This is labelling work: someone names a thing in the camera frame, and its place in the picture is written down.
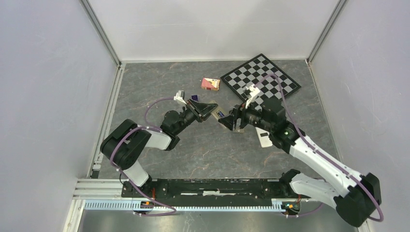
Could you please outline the beige battery cover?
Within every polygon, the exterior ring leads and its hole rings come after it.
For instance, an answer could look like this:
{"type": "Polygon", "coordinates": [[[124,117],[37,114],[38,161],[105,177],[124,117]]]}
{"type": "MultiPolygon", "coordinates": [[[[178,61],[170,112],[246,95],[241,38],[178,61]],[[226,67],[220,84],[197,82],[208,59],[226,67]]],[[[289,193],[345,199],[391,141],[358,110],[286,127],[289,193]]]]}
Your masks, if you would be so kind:
{"type": "Polygon", "coordinates": [[[234,129],[233,133],[244,133],[244,129],[239,129],[239,128],[234,129]]]}

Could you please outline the red and white remote control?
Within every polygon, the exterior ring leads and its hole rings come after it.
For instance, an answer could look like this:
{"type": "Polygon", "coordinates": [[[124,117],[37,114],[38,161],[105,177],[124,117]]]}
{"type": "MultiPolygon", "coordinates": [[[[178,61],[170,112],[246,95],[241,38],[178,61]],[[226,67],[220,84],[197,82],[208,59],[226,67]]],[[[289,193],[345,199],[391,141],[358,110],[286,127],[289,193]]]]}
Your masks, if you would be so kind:
{"type": "Polygon", "coordinates": [[[272,147],[273,144],[271,140],[269,139],[269,132],[262,130],[260,128],[255,128],[256,133],[260,142],[260,145],[262,148],[267,148],[267,147],[272,147]]]}

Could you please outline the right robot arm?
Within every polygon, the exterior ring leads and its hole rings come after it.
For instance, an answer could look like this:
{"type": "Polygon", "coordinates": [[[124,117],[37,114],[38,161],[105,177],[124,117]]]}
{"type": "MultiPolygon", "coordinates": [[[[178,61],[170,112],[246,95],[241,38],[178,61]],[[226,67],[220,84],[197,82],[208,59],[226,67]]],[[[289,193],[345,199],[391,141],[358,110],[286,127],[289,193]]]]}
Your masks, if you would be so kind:
{"type": "Polygon", "coordinates": [[[360,227],[368,219],[382,222],[379,179],[372,173],[363,175],[329,155],[286,114],[286,105],[277,99],[265,99],[261,110],[255,110],[252,103],[244,102],[218,121],[231,131],[251,125],[268,132],[268,138],[275,147],[307,164],[322,177],[318,180],[298,170],[290,170],[279,184],[283,196],[309,196],[335,209],[345,222],[354,227],[360,227]],[[378,212],[379,218],[372,217],[373,212],[378,212]]]}

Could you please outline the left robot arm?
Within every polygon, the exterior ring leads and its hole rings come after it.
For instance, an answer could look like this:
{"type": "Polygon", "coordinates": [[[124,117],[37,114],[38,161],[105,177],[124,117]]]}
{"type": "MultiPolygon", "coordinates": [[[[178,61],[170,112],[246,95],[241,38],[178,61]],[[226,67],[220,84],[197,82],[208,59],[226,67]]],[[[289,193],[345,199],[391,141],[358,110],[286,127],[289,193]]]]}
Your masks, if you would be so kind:
{"type": "Polygon", "coordinates": [[[145,148],[164,151],[174,149],[180,141],[178,135],[184,129],[194,121],[206,121],[217,107],[216,103],[200,103],[189,99],[183,103],[181,112],[166,112],[159,127],[142,126],[126,119],[103,140],[100,152],[134,183],[135,193],[146,197],[152,191],[152,184],[149,182],[150,175],[138,161],[142,151],[145,148]]]}

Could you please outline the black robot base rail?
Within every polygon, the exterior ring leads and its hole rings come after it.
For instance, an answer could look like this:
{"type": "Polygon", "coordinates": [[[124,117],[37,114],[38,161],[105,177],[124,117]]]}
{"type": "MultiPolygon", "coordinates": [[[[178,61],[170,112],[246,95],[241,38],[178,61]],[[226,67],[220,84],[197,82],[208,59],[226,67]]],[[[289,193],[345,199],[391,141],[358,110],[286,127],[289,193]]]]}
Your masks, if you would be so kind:
{"type": "Polygon", "coordinates": [[[279,179],[153,179],[139,193],[130,182],[122,187],[123,198],[147,195],[176,210],[270,210],[280,211],[280,199],[298,199],[291,178],[300,171],[291,169],[279,179]]]}

